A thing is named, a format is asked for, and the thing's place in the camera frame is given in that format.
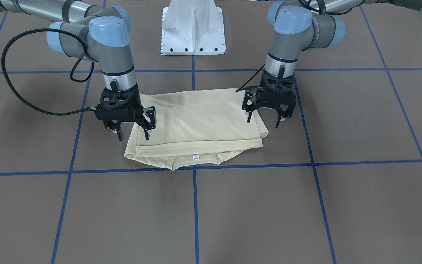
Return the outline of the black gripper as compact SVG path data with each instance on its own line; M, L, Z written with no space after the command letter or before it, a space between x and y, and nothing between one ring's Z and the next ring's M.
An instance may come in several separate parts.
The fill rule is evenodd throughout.
M242 109L247 114L247 122L251 122L253 112L260 107L275 109L278 120L275 127L278 128L281 121L291 118L296 105L296 96L293 92L293 75L279 78L263 70L260 80L261 88L245 88Z
M101 93L99 105L94 110L97 119L102 120L107 130L112 130L119 141L123 140L122 122L135 122L144 130L145 139L156 128L156 107L143 107L138 85L120 91L118 84L110 84Z

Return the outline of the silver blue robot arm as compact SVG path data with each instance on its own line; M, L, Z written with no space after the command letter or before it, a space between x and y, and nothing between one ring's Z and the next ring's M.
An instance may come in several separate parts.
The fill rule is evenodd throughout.
M368 4L388 4L422 13L422 0L279 0L267 13L274 34L258 86L245 82L241 108L251 122L260 108L275 110L276 127L291 118L297 104L294 71L306 50L337 46L345 37L342 15Z
M136 80L133 57L130 49L129 31L131 17L120 6L101 7L82 0L0 0L0 12L28 14L52 22L48 28L33 29L13 37L1 55L1 68L5 80L20 101L34 110L55 116L68 116L82 112L94 112L107 130L112 130L122 140L123 122L134 122L141 127L149 140L156 128L155 107L143 107ZM81 61L90 62L92 74L99 64L104 80L104 90L97 106L84 107L70 112L50 112L25 100L14 88L8 76L5 58L9 48L24 36L45 32L49 47L56 53L77 58L70 72L73 77Z

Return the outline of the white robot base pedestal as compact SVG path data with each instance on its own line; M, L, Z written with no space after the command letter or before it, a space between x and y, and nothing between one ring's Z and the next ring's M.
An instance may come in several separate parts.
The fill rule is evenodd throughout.
M223 55L223 10L214 0L172 0L162 9L161 55Z

